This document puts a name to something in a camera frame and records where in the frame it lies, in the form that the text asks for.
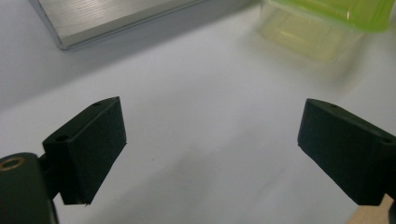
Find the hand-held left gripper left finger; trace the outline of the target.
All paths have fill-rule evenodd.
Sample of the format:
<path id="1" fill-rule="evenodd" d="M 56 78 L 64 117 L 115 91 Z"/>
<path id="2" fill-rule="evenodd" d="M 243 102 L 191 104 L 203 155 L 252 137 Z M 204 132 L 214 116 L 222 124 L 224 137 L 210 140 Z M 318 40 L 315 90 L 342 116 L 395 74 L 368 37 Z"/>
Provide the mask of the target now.
<path id="1" fill-rule="evenodd" d="M 65 204 L 90 204 L 126 146 L 119 97 L 82 110 L 43 142 Z"/>

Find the green rectangular plastic container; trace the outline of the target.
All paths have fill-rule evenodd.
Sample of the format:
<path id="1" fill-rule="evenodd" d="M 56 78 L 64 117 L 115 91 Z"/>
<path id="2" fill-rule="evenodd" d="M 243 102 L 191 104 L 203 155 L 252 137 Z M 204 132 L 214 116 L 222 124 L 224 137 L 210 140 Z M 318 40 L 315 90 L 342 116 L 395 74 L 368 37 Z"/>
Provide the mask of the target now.
<path id="1" fill-rule="evenodd" d="M 259 34 L 307 58 L 327 62 L 362 36 L 389 28 L 396 0 L 262 0 Z"/>

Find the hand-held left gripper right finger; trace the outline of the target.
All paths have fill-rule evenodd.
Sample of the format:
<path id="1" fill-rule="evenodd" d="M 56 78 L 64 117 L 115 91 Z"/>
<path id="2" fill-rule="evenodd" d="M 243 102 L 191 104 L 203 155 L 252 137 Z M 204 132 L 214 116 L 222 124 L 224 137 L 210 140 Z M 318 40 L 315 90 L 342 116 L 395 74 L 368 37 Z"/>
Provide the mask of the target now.
<path id="1" fill-rule="evenodd" d="M 356 204 L 396 200 L 396 136 L 338 105 L 308 99 L 298 146 Z"/>

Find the wooden table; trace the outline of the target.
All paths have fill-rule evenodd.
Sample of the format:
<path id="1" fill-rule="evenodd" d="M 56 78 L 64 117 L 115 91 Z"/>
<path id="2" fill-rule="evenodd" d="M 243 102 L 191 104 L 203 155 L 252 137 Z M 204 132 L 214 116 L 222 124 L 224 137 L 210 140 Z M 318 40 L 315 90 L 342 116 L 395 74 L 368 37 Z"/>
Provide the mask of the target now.
<path id="1" fill-rule="evenodd" d="M 394 200 L 386 195 L 379 206 L 359 206 L 346 224 L 389 224 L 389 209 L 393 202 Z"/>

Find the white wire rack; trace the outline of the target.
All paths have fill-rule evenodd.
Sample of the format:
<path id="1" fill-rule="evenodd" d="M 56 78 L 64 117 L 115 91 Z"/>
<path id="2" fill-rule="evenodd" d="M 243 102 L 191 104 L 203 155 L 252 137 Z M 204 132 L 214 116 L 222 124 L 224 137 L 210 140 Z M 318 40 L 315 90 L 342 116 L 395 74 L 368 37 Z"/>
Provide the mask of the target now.
<path id="1" fill-rule="evenodd" d="M 74 49 L 205 0 L 29 0 L 59 49 Z"/>

